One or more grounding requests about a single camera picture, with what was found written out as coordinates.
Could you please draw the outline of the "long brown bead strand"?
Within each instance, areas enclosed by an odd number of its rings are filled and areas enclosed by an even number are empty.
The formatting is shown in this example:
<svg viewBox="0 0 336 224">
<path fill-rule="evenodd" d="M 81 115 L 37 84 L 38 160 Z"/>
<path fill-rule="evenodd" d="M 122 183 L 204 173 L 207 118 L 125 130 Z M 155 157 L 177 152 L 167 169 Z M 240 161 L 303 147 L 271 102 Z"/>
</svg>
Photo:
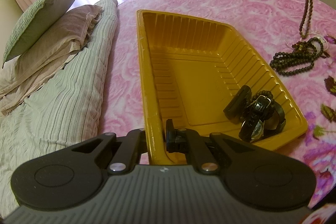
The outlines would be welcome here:
<svg viewBox="0 0 336 224">
<path fill-rule="evenodd" d="M 301 19 L 301 23 L 299 24 L 299 34 L 302 39 L 305 39 L 308 36 L 311 26 L 312 14 L 313 14 L 313 0 L 305 0 L 303 16 Z"/>
</svg>

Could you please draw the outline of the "black leather strap watch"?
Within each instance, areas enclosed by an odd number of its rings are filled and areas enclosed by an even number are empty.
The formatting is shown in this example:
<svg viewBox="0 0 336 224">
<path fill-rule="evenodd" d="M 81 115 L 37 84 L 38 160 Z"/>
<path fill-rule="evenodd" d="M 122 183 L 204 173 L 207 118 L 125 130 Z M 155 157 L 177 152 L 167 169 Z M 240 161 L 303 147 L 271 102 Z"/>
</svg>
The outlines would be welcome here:
<svg viewBox="0 0 336 224">
<path fill-rule="evenodd" d="M 273 100 L 266 95 L 259 95 L 243 112 L 240 139 L 248 143 L 259 140 L 264 133 L 265 121 L 270 119 L 273 113 Z"/>
</svg>

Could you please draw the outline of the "golden plastic tray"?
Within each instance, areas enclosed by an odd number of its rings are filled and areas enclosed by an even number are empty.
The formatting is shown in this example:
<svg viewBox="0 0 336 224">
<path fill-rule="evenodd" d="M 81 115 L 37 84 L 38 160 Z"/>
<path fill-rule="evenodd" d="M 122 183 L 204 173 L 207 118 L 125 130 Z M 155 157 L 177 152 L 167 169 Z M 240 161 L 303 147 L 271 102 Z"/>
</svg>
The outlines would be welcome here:
<svg viewBox="0 0 336 224">
<path fill-rule="evenodd" d="M 243 85 L 272 92 L 284 109 L 281 133 L 258 141 L 274 151 L 307 132 L 307 121 L 269 64 L 232 26 L 163 11 L 137 11 L 138 58 L 150 164 L 180 165 L 184 155 L 166 151 L 165 124 L 202 136 L 237 138 L 238 124 L 224 108 Z"/>
</svg>

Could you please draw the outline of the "green knitted pillow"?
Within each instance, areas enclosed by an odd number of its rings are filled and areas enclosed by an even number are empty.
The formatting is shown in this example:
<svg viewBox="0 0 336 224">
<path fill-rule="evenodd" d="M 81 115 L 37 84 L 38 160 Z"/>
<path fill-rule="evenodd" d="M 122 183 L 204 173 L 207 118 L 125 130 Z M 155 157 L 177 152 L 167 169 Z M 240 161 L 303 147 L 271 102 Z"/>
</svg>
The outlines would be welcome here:
<svg viewBox="0 0 336 224">
<path fill-rule="evenodd" d="M 3 63 L 28 51 L 75 0 L 36 0 L 18 19 L 5 46 Z"/>
</svg>

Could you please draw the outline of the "pink rose bedspread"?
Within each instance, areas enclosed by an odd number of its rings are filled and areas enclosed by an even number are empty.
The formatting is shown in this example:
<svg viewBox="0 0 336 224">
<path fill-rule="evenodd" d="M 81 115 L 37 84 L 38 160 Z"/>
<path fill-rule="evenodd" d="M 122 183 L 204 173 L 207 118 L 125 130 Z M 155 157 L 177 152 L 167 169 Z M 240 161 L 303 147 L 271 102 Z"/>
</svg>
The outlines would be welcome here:
<svg viewBox="0 0 336 224">
<path fill-rule="evenodd" d="M 136 12 L 167 11 L 228 23 L 270 61 L 276 52 L 288 52 L 299 39 L 305 0 L 127 0 L 118 5 L 104 88 L 99 133 L 119 135 L 143 125 L 139 77 Z M 308 122 L 307 133 L 280 149 L 314 171 L 317 187 L 310 205 L 316 205 L 335 185 L 335 10 L 315 0 L 311 30 L 321 35 L 327 58 L 314 68 L 282 82 Z"/>
</svg>

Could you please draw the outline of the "green striped folded quilt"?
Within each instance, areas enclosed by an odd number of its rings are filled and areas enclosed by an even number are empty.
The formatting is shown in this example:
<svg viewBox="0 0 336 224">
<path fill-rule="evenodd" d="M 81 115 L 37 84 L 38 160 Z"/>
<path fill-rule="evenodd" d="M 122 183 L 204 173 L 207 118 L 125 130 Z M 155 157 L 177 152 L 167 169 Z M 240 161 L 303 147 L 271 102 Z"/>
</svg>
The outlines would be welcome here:
<svg viewBox="0 0 336 224">
<path fill-rule="evenodd" d="M 100 22 L 87 46 L 1 121 L 1 217 L 18 207 L 10 180 L 26 161 L 97 135 L 117 0 L 100 0 Z"/>
</svg>

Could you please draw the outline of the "taupe folded blanket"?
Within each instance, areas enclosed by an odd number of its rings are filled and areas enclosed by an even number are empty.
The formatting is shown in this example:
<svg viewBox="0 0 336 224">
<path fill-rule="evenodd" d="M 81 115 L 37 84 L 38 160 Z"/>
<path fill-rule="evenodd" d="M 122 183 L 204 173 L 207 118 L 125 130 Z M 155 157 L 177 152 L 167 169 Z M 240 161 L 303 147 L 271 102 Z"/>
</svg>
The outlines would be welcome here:
<svg viewBox="0 0 336 224">
<path fill-rule="evenodd" d="M 64 68 L 88 43 L 102 7 L 84 5 L 58 19 L 25 53 L 1 70 L 1 113 L 7 115 Z"/>
</svg>

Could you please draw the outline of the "black wrist watch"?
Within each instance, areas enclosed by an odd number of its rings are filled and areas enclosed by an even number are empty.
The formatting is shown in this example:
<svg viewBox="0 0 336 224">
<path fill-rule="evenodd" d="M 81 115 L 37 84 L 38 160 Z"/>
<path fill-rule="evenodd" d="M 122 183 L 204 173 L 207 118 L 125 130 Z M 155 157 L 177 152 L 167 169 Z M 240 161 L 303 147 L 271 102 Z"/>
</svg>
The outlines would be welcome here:
<svg viewBox="0 0 336 224">
<path fill-rule="evenodd" d="M 274 103 L 274 113 L 272 117 L 264 123 L 264 133 L 259 139 L 261 140 L 281 133 L 286 125 L 284 110 L 282 106 L 275 101 L 271 91 L 262 90 L 253 95 L 251 88 L 247 85 L 244 85 L 239 89 L 237 94 L 232 98 L 223 112 L 227 119 L 232 123 L 242 124 L 244 110 L 259 95 L 266 95 L 267 97 L 271 98 Z"/>
</svg>

